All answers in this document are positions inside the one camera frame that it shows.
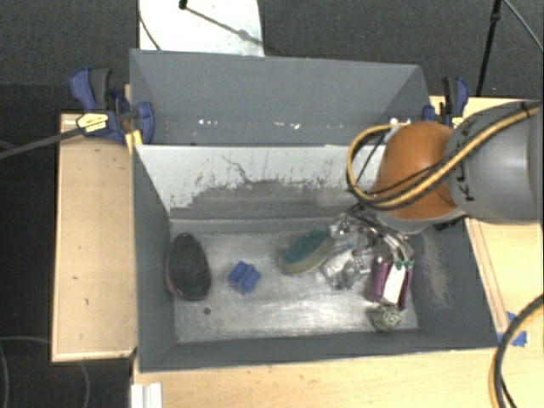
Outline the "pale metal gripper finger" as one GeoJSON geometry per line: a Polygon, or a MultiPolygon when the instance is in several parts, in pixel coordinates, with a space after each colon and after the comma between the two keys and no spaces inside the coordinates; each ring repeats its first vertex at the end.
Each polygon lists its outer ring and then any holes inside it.
{"type": "Polygon", "coordinates": [[[349,276],[361,274],[361,267],[355,262],[353,251],[333,253],[322,266],[325,277],[338,277],[344,272],[349,276]]]}
{"type": "Polygon", "coordinates": [[[345,265],[337,276],[335,287],[337,289],[351,289],[354,284],[371,273],[369,268],[345,265]]]}

